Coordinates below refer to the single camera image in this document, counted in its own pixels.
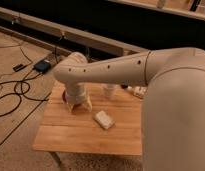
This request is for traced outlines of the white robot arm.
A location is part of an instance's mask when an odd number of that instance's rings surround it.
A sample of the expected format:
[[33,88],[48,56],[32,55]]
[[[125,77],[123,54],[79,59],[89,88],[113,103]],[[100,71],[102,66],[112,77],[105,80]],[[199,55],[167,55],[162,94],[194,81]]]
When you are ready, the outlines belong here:
[[153,50],[93,63],[74,52],[54,75],[74,104],[86,99],[87,82],[146,87],[143,171],[205,171],[205,50]]

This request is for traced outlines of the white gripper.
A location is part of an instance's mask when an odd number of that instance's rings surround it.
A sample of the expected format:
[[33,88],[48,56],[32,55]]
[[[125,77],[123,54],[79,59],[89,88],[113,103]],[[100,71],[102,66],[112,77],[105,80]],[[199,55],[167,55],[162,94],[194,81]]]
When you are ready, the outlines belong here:
[[66,84],[65,91],[68,112],[72,113],[74,105],[81,103],[86,110],[92,111],[92,103],[87,99],[88,94],[84,84]]

